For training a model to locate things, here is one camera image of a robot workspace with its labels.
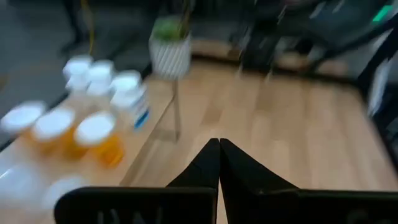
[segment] plant pot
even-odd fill
[[[167,42],[149,39],[149,53],[152,71],[165,79],[183,78],[191,64],[191,35],[184,40]]]

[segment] black object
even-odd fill
[[[66,12],[69,26],[73,32],[73,39],[61,48],[61,53],[65,54],[88,40],[88,35],[84,34],[83,28],[78,21],[78,11],[80,8],[80,0],[62,0],[63,7]]]
[[[294,13],[286,12],[277,26],[271,28],[268,26],[268,29],[254,26],[251,41],[243,56],[244,68],[256,69],[259,67],[268,72],[275,47],[282,37],[303,39],[304,45],[306,45],[305,50],[299,47],[298,51],[308,52],[308,46],[317,44],[326,49],[325,57],[328,57],[329,54],[336,57],[381,35],[385,32],[385,30],[381,30],[389,22],[384,21],[379,25],[371,22],[372,18],[389,0],[345,0],[344,2],[330,0],[314,3],[319,2],[323,2],[323,7],[316,16],[310,16],[316,10],[313,10],[313,5],[309,5],[312,7],[301,8],[295,10]],[[256,24],[264,21],[266,20],[259,18],[256,20]],[[266,60],[253,64],[257,55],[266,57]]]
[[[297,14],[303,13],[313,9],[319,2],[326,0],[252,0],[252,1],[239,1],[239,26],[238,30],[234,32],[229,38],[233,45],[237,45],[238,42],[246,35],[249,31],[247,23],[254,23],[254,30],[261,26],[261,31],[269,32],[275,29],[279,16],[282,13]],[[262,26],[261,24],[272,24],[271,26]]]
[[[302,190],[227,139],[211,139],[166,188],[74,190],[58,201],[55,220],[215,223],[218,177],[229,224],[398,222],[397,193]]]
[[[398,222],[395,192],[302,190],[231,141],[220,143],[220,182],[229,224]]]
[[[86,187],[64,195],[58,224],[215,223],[220,144],[210,139],[166,188]]]

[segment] white bottle cap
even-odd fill
[[[107,83],[94,82],[88,86],[87,95],[105,96],[110,92],[110,86]]]
[[[65,88],[70,91],[85,91],[88,86],[88,80],[81,75],[73,75],[70,77]]]
[[[83,75],[90,68],[93,63],[93,58],[89,55],[78,55],[74,56],[63,68],[63,74],[65,78],[69,80],[69,78],[73,75]]]
[[[1,128],[8,133],[17,134],[31,127],[46,109],[43,101],[26,101],[14,107],[1,119]]]
[[[44,193],[42,207],[45,210],[52,210],[63,195],[86,185],[85,180],[78,175],[71,175],[56,181]]]
[[[111,100],[111,105],[118,109],[131,109],[145,94],[147,87],[141,85],[134,93],[116,92]]]
[[[116,93],[111,100],[111,105],[116,107],[117,109],[125,110],[131,107],[131,105],[135,102],[135,96],[128,96],[122,93]]]
[[[135,70],[120,72],[112,81],[112,89],[115,92],[129,92],[136,90],[141,84],[141,74]]]
[[[67,132],[74,120],[75,112],[73,110],[57,108],[36,121],[32,134],[39,141],[50,140]]]
[[[103,142],[111,135],[116,125],[111,113],[100,111],[83,120],[75,131],[75,140],[82,146]]]
[[[94,62],[87,73],[89,82],[110,83],[112,80],[114,63],[110,60],[98,60]]]

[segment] floor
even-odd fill
[[[180,82],[182,135],[153,140],[132,186],[163,187],[209,138],[228,138],[261,164],[305,189],[398,190],[386,151],[355,90],[282,77],[238,75],[195,62]],[[173,127],[169,111],[161,128]],[[222,195],[218,223],[226,223]]]

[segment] black chair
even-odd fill
[[[256,60],[252,59],[252,55],[261,54],[263,57],[261,63],[265,64],[263,69],[268,70],[275,47],[283,37],[309,40],[323,47],[326,54],[341,52],[342,49],[346,52],[347,47],[355,40],[359,40],[380,26],[371,23],[371,20],[388,2],[389,0],[322,1],[318,5],[319,10],[313,10],[314,5],[312,5],[313,7],[307,7],[307,10],[300,9],[294,11],[295,13],[286,13],[272,34],[264,32],[264,28],[261,27],[253,31],[252,43],[249,43],[244,54],[247,58],[243,58],[243,67],[253,68],[251,63]],[[267,37],[266,44],[260,49],[258,39],[265,37]]]

